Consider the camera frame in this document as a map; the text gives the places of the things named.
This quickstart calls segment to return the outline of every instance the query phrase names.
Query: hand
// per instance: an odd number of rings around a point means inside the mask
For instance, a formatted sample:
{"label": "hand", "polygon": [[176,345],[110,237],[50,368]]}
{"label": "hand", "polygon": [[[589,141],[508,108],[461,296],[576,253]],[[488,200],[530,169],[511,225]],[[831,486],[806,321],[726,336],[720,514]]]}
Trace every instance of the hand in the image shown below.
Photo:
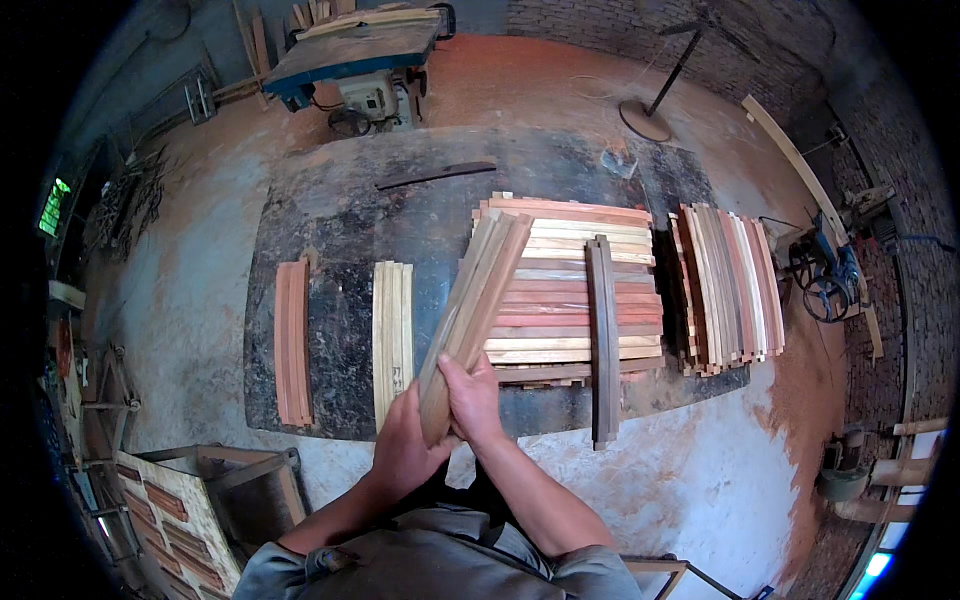
{"label": "hand", "polygon": [[446,354],[441,354],[437,365],[450,389],[450,412],[456,434],[470,445],[506,438],[500,424],[499,384],[487,353],[480,353],[470,374]]}
{"label": "hand", "polygon": [[372,484],[398,502],[426,482],[459,441],[450,436],[426,447],[420,428],[420,384],[414,381],[396,397],[373,447]]}

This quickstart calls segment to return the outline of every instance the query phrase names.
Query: person's left hand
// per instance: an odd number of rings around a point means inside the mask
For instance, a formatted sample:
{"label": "person's left hand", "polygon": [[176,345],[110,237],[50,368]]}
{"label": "person's left hand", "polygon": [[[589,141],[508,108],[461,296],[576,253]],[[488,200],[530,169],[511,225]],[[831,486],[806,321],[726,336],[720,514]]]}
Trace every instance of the person's left hand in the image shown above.
{"label": "person's left hand", "polygon": [[420,384],[414,381],[396,397],[373,448],[374,484],[393,501],[415,490],[433,475],[460,442],[450,436],[426,447],[420,428]]}

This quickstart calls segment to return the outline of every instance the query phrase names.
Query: concrete floor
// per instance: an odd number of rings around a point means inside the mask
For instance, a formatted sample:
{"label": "concrete floor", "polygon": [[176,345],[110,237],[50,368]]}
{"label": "concrete floor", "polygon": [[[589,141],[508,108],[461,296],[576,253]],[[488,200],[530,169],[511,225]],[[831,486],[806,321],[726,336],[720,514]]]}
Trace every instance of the concrete floor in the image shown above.
{"label": "concrete floor", "polygon": [[[568,129],[616,146],[633,135],[619,100],[649,100],[665,79],[643,63],[540,40],[460,35],[439,46],[428,65],[433,127]],[[741,108],[679,81],[660,110],[675,132],[670,143],[699,156],[722,208],[808,222],[813,199]],[[328,139],[317,111],[290,114],[273,102],[262,112],[250,98],[160,140],[170,162],[159,219],[126,264],[94,257],[87,274],[84,333],[126,347],[144,399],[127,450],[295,446],[314,508],[370,467],[370,443],[252,430],[244,419],[247,281],[272,169]],[[823,442],[842,424],[847,372],[841,325],[818,326],[796,298],[784,316],[786,352],[751,366],[745,389],[625,421],[608,452],[591,451],[588,430],[519,443],[606,520],[621,552],[673,552],[742,595],[767,584],[783,591],[812,546],[813,478]],[[448,482],[471,478],[464,446]],[[694,580],[672,597],[702,597]]]}

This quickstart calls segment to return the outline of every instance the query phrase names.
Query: dark workbench top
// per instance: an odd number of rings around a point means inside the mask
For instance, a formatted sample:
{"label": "dark workbench top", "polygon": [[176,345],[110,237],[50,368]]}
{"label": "dark workbench top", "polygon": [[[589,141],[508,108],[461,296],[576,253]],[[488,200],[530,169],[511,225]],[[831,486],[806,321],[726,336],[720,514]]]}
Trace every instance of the dark workbench top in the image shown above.
{"label": "dark workbench top", "polygon": [[440,27],[440,16],[344,29],[308,37],[290,49],[263,82],[263,89],[283,89],[340,79],[381,69],[426,63]]}
{"label": "dark workbench top", "polygon": [[[441,128],[332,142],[286,158],[274,172],[251,264],[244,332],[244,395],[250,427],[341,440],[374,438],[372,400],[373,263],[414,265],[415,372],[426,355],[457,259],[469,240],[470,211],[493,191],[633,207],[645,205],[658,229],[685,203],[715,205],[696,155],[643,140],[629,142],[639,165],[629,180],[600,163],[603,147],[572,132]],[[373,183],[458,162],[488,160],[498,170],[378,192]],[[281,425],[274,381],[276,265],[312,247],[319,262],[308,300],[310,386],[316,424]],[[665,273],[658,266],[658,289]],[[671,300],[664,297],[669,307]],[[668,348],[673,327],[664,323]],[[626,385],[622,417],[649,415],[718,396],[749,382],[750,370],[681,377],[667,367]],[[579,386],[505,386],[500,412],[512,435],[590,427],[590,391]]]}

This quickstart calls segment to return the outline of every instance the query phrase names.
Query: machine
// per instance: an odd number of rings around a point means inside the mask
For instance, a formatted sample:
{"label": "machine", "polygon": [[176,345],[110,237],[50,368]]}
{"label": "machine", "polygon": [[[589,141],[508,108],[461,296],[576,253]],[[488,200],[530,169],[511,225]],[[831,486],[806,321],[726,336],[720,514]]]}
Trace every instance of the machine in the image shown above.
{"label": "machine", "polygon": [[[455,34],[456,14],[446,3],[351,12],[293,32],[295,43],[263,89],[291,112],[311,105],[328,111],[330,128],[344,136],[410,130],[422,121],[426,59],[437,40]],[[315,82],[336,84],[343,103],[317,104]]]}

